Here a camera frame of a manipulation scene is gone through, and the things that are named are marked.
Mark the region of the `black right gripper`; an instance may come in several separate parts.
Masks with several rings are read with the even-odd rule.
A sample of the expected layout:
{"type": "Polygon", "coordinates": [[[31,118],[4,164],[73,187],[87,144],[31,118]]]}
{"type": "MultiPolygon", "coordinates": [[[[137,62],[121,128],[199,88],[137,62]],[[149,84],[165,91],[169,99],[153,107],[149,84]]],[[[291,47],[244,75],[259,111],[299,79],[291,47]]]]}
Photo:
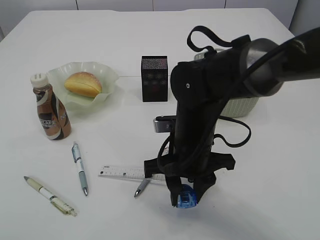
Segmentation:
{"type": "Polygon", "coordinates": [[[229,153],[207,152],[200,155],[186,169],[174,168],[169,175],[159,168],[157,158],[143,162],[144,177],[148,180],[166,182],[170,191],[170,201],[173,207],[177,206],[178,196],[182,191],[182,182],[194,183],[196,202],[199,203],[205,192],[215,185],[215,172],[221,169],[233,170],[236,165],[234,157],[229,153]]]}

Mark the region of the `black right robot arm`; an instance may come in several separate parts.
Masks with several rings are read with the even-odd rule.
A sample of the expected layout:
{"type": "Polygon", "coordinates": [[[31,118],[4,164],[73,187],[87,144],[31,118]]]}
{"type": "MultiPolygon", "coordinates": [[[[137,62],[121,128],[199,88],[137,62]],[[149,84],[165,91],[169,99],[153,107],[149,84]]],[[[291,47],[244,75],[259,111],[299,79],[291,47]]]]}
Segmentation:
{"type": "Polygon", "coordinates": [[[171,204],[180,209],[200,202],[216,183],[215,171],[235,167],[231,154],[212,152],[214,140],[221,138],[215,133],[216,123],[229,100],[269,97],[284,82],[320,76],[318,28],[282,44],[266,38],[251,40],[248,35],[227,42],[201,25],[194,31],[224,50],[200,48],[187,39],[187,45],[197,53],[204,52],[204,57],[179,62],[173,68],[170,87],[177,101],[176,114],[154,119],[156,132],[169,136],[157,157],[144,162],[145,177],[164,175],[171,204]]]}

